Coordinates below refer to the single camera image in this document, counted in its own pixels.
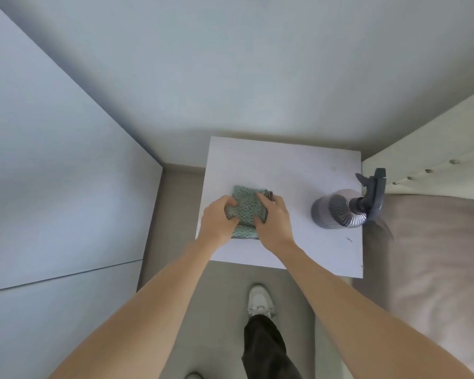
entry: cleaning cloth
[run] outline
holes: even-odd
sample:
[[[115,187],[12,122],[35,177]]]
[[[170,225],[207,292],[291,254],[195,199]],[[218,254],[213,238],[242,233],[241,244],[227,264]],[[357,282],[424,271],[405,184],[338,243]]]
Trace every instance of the cleaning cloth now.
[[[239,224],[234,230],[232,238],[239,240],[259,240],[253,219],[258,216],[263,223],[267,220],[267,209],[260,202],[256,193],[260,192],[272,200],[272,192],[268,190],[250,189],[244,186],[234,186],[232,197],[237,201],[237,206],[227,205],[225,214],[228,219],[239,218]]]

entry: white sneaker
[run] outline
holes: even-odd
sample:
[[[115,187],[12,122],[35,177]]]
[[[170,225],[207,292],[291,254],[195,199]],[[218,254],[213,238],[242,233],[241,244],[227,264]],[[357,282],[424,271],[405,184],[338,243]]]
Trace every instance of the white sneaker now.
[[[192,372],[191,374],[189,374],[186,378],[184,379],[204,379],[202,376],[200,376],[200,374],[196,373],[196,372]]]
[[[249,291],[249,316],[262,314],[272,319],[275,317],[275,308],[268,290],[263,285],[254,285]]]

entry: person's left arm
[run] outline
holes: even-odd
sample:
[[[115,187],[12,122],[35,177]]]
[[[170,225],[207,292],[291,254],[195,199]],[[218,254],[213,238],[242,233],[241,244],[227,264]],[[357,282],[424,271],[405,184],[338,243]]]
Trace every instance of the person's left arm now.
[[[51,379],[158,378],[211,255],[225,244],[239,219],[228,220],[223,196],[202,216],[198,238],[135,296],[88,336],[51,374]]]

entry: mattress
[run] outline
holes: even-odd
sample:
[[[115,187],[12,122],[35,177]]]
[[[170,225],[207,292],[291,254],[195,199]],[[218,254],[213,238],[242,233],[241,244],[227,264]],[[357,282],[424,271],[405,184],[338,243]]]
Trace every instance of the mattress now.
[[[474,200],[387,195],[353,286],[474,372]]]

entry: cream headboard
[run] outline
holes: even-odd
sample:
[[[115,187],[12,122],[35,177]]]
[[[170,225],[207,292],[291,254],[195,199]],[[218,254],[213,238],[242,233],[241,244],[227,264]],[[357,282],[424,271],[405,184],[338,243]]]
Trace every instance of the cream headboard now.
[[[474,199],[474,95],[362,163],[387,171],[386,193]]]

